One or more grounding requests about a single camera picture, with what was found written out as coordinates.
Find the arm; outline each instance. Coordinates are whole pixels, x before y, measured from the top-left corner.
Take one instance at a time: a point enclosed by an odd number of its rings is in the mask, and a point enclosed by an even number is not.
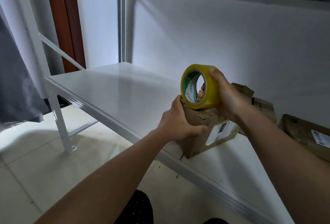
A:
[[[187,123],[180,97],[155,130],[86,177],[35,224],[114,223],[163,146],[207,129]]]
[[[295,223],[329,223],[328,164],[246,102],[221,72],[210,70],[210,74],[219,83],[218,111],[242,128]]]

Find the gray cloth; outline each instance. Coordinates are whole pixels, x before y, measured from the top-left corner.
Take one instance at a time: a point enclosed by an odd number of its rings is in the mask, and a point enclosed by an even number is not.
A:
[[[0,16],[0,123],[28,121],[47,111]]]

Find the green label on tape core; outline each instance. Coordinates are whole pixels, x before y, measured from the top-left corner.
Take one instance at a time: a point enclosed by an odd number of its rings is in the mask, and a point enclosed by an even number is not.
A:
[[[184,78],[184,94],[188,101],[196,103],[197,101],[197,80],[201,74],[198,71],[192,71]]]

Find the packing tape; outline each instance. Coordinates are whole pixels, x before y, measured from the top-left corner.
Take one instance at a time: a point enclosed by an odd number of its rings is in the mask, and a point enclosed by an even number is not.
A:
[[[210,65],[192,64],[182,75],[181,96],[184,103],[192,109],[215,107],[220,104],[219,85],[209,74],[210,68],[216,68]],[[196,88],[199,76],[204,79],[204,94],[200,101],[197,101],[197,95],[200,88]]]

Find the white shipping label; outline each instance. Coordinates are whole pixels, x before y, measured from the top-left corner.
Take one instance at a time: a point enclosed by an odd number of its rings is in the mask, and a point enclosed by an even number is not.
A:
[[[330,148],[330,136],[322,134],[315,130],[311,130],[311,134],[313,135],[317,144]]]
[[[228,137],[232,134],[237,124],[232,121],[224,122],[219,125],[215,125],[205,143],[205,145],[211,145],[213,142],[222,138]]]

